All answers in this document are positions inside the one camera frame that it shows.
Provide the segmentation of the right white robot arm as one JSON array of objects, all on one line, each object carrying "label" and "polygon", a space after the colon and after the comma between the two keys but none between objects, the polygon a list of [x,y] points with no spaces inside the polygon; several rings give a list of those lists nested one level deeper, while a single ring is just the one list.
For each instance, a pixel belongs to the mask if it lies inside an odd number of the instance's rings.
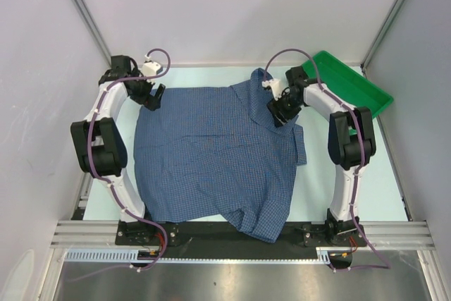
[{"label": "right white robot arm", "polygon": [[320,78],[309,78],[303,67],[285,73],[288,86],[264,71],[261,86],[271,92],[267,104],[277,128],[294,119],[302,107],[313,108],[328,122],[328,155],[335,164],[335,187],[323,225],[317,230],[332,245],[351,244],[359,226],[357,198],[361,177],[376,153],[369,108],[355,107],[334,94]]}]

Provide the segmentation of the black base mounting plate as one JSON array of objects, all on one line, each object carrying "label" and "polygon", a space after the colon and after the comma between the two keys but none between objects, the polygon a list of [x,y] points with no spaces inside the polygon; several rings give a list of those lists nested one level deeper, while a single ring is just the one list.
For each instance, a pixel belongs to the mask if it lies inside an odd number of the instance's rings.
[{"label": "black base mounting plate", "polygon": [[[180,223],[165,223],[166,229]],[[168,236],[163,257],[208,259],[295,259],[313,255],[317,247],[332,250],[355,250],[366,247],[355,228],[334,234],[324,223],[287,222],[274,243],[252,240],[219,240],[191,238],[175,242]]]}]

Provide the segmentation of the green plastic tray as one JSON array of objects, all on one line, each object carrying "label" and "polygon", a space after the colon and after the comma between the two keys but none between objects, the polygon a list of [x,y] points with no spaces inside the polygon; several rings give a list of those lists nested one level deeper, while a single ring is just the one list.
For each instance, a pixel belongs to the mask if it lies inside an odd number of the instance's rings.
[{"label": "green plastic tray", "polygon": [[390,94],[327,51],[318,52],[313,60],[323,86],[349,104],[369,108],[373,118],[393,103]]}]

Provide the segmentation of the aluminium frame rail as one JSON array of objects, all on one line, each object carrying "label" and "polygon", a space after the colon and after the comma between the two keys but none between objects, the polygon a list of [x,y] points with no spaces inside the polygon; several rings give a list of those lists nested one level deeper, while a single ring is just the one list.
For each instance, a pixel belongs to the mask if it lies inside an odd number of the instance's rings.
[{"label": "aluminium frame rail", "polygon": [[[362,221],[366,238],[378,250],[433,250],[425,221]],[[191,238],[252,240],[227,222],[186,222],[166,229],[175,242]],[[53,247],[112,248],[118,233],[116,221],[59,221],[51,241]]]}]

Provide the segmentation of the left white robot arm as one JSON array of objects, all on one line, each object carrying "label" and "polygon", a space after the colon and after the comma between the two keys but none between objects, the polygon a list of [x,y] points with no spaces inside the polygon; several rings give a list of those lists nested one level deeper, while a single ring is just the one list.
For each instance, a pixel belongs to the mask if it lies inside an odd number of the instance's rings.
[{"label": "left white robot arm", "polygon": [[127,173],[128,152],[116,120],[127,99],[149,111],[161,107],[165,85],[156,85],[155,79],[164,76],[170,64],[162,66],[144,56],[139,66],[126,55],[111,57],[111,67],[98,82],[98,95],[85,118],[70,126],[76,157],[81,170],[99,180],[118,206],[122,222],[135,222],[131,236],[146,245],[156,235],[152,223],[141,220],[145,205],[133,187]]}]

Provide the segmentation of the blue checkered long sleeve shirt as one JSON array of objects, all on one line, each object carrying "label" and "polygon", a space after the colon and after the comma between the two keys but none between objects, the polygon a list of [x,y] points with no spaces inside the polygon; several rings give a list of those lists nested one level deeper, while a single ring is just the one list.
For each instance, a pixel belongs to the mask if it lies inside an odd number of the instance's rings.
[{"label": "blue checkered long sleeve shirt", "polygon": [[155,221],[219,215],[253,238],[278,239],[307,153],[300,125],[275,125],[265,78],[258,68],[228,87],[170,88],[159,109],[140,109],[135,180]]}]

